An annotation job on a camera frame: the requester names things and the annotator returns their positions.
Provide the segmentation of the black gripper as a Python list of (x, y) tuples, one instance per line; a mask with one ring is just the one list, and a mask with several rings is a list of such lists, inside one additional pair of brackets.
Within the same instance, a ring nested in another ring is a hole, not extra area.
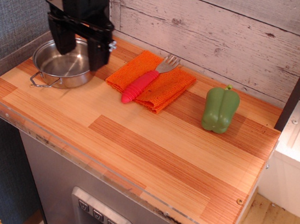
[(116, 47), (112, 37), (113, 23), (104, 21), (99, 0), (46, 0), (48, 23), (57, 50), (61, 55), (75, 48), (75, 35), (87, 41), (90, 71), (96, 72), (109, 62)]

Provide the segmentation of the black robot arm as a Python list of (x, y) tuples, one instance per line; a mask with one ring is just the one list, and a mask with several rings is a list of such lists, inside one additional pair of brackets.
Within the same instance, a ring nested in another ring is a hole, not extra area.
[(110, 0), (46, 0), (48, 23), (59, 53), (75, 49), (76, 36), (87, 41), (89, 69), (95, 72), (109, 62), (116, 47), (112, 37), (115, 29), (109, 19)]

